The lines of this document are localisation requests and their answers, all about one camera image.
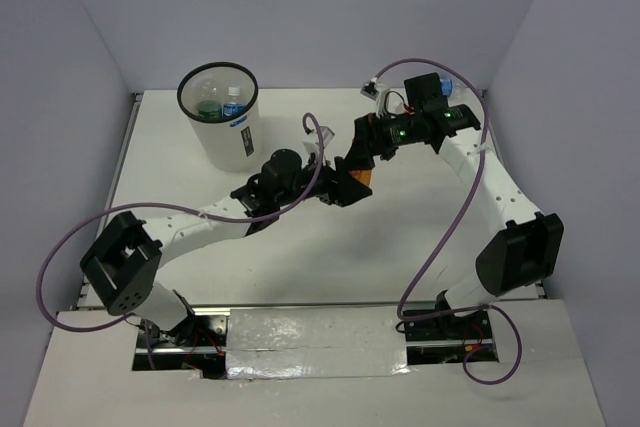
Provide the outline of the green label clear bottle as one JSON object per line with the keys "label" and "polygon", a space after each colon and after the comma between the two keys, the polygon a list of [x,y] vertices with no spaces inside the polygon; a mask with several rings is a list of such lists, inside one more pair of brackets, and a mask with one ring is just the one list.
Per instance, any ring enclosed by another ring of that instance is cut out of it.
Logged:
{"label": "green label clear bottle", "polygon": [[218,84],[211,78],[198,80],[194,86],[194,112],[204,120],[219,120],[223,117]]}

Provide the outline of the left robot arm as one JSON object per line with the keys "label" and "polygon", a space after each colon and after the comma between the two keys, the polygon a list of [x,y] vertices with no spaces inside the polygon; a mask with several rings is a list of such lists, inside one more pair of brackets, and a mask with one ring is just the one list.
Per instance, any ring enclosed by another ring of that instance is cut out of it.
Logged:
{"label": "left robot arm", "polygon": [[191,344],[203,324],[182,295],[157,281],[160,268],[266,229],[300,196],[352,205],[371,195],[374,166],[372,155],[358,147],[324,164],[315,157],[304,163],[295,151],[280,149],[245,185],[195,215],[143,220],[125,211],[114,216],[81,259],[81,270],[110,315],[133,313],[157,326],[171,344]]}

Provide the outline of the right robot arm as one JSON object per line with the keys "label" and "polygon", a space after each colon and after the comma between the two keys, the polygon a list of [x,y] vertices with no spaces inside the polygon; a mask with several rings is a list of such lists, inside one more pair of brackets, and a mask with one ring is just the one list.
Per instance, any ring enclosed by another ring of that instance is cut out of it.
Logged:
{"label": "right robot arm", "polygon": [[551,276],[564,225],[558,215],[543,213],[516,185],[487,143],[486,114],[476,115],[468,105],[453,103],[436,73],[405,81],[400,112],[389,110],[392,91],[378,77],[365,83],[361,92],[375,101],[376,110],[355,120],[351,147],[336,162],[345,202],[371,195],[376,160],[391,159],[403,146],[425,144],[468,188],[461,209],[478,202],[491,234],[471,272],[442,291],[434,310],[414,317],[415,322],[434,321],[442,336],[456,338],[476,312]]}

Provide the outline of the blue label water bottle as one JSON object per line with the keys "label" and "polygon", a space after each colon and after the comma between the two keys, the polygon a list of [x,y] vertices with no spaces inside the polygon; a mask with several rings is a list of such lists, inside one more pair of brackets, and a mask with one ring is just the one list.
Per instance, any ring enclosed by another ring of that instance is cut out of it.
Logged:
{"label": "blue label water bottle", "polygon": [[245,103],[243,102],[243,92],[240,86],[230,86],[228,96],[223,104],[223,116],[225,118],[234,117],[243,112]]}

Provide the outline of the small orange juice bottle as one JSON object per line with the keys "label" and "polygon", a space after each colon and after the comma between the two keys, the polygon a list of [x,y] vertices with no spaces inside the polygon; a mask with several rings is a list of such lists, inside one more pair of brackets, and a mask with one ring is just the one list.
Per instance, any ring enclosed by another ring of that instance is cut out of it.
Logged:
{"label": "small orange juice bottle", "polygon": [[355,180],[360,182],[362,185],[365,185],[367,187],[370,186],[371,177],[372,177],[372,170],[371,169],[368,169],[368,170],[352,170],[352,171],[350,171],[350,175]]}

